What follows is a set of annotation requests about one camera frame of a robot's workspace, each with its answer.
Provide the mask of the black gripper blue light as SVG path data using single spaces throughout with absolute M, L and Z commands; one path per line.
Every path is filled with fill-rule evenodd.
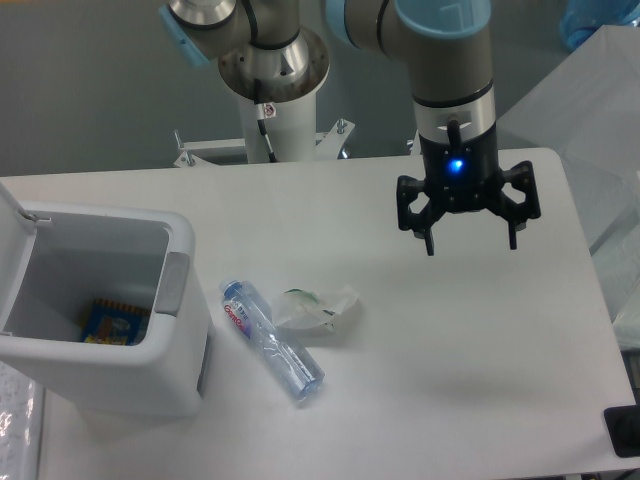
M 432 227 L 446 213 L 488 209 L 507 223 L 509 248 L 517 248 L 517 233 L 529 220 L 541 217 L 533 163 L 529 160 L 502 170 L 498 162 L 496 124 L 484 134 L 463 141 L 459 148 L 448 142 L 420 138 L 426 177 L 418 180 L 402 175 L 397 179 L 398 228 L 412 231 L 425 242 L 428 256 L 434 255 Z M 521 193 L 514 200 L 504 193 L 509 185 Z M 424 194 L 428 201 L 420 212 L 411 205 Z

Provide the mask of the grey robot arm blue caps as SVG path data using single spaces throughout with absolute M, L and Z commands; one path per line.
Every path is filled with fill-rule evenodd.
M 530 162 L 498 160 L 487 1 L 327 1 L 331 31 L 359 50 L 403 64 L 409 76 L 425 176 L 396 187 L 398 226 L 426 244 L 446 214 L 487 210 L 515 237 L 541 215 Z M 166 1 L 165 28 L 194 65 L 216 62 L 248 104 L 254 151 L 282 159 L 274 120 L 325 81 L 329 55 L 300 21 L 296 1 Z

